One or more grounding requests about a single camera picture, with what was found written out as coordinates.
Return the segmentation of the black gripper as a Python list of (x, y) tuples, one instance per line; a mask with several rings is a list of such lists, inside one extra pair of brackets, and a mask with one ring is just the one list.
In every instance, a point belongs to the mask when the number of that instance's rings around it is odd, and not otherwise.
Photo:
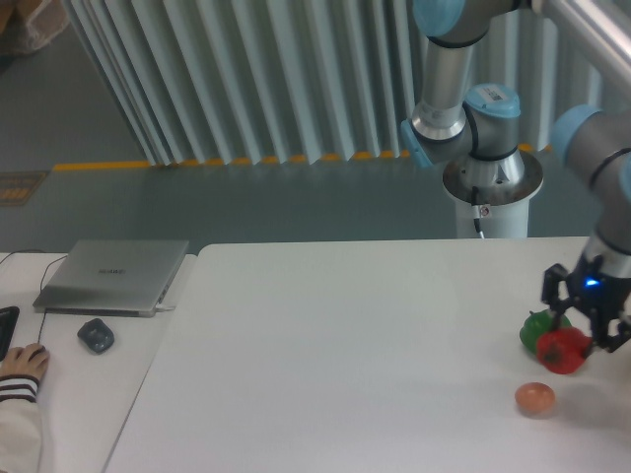
[[(581, 255), (570, 274), (558, 263), (544, 272), (541, 300), (548, 306), (550, 324), (540, 338), (541, 345), (571, 345), (573, 342), (572, 331), (562, 327), (562, 318), (572, 306), (570, 299), (560, 296), (560, 285), (566, 279), (575, 308), (590, 320), (592, 338), (582, 353), (585, 359), (597, 349), (613, 353), (630, 340), (630, 316), (623, 311), (630, 296), (630, 278), (605, 274), (603, 265), (601, 255), (592, 261)], [(609, 333), (612, 321), (617, 323), (613, 335)]]

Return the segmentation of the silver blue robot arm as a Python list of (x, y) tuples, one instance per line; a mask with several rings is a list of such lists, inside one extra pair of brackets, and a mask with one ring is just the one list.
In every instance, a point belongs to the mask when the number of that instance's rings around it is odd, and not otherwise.
[[(417, 1), (413, 15), (428, 38), (420, 102), (400, 126), (416, 163), (444, 162), (443, 186), (456, 209), (459, 237), (525, 237), (529, 203), (539, 191), (539, 161), (518, 145), (521, 101), (510, 87), (469, 85), (474, 46), (496, 17), (531, 10), (554, 22), (614, 84), (630, 87), (630, 24), (597, 1)], [(630, 339), (630, 116), (584, 104), (555, 123), (556, 156), (600, 201), (601, 215), (573, 270), (543, 276), (544, 334), (539, 359), (558, 370), (594, 350), (614, 352)]]

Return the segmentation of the white striped sleeve forearm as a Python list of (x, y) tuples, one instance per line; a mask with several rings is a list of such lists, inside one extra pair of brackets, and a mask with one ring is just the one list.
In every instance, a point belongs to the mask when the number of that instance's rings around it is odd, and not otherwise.
[(1, 471), (37, 472), (42, 448), (38, 381), (27, 375), (1, 377)]

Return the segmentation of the person's hand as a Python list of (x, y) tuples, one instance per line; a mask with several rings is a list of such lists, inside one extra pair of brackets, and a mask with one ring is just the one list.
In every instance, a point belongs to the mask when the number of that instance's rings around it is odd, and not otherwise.
[(1, 363), (1, 377), (33, 379), (40, 383), (48, 369), (50, 354), (39, 343), (11, 348)]

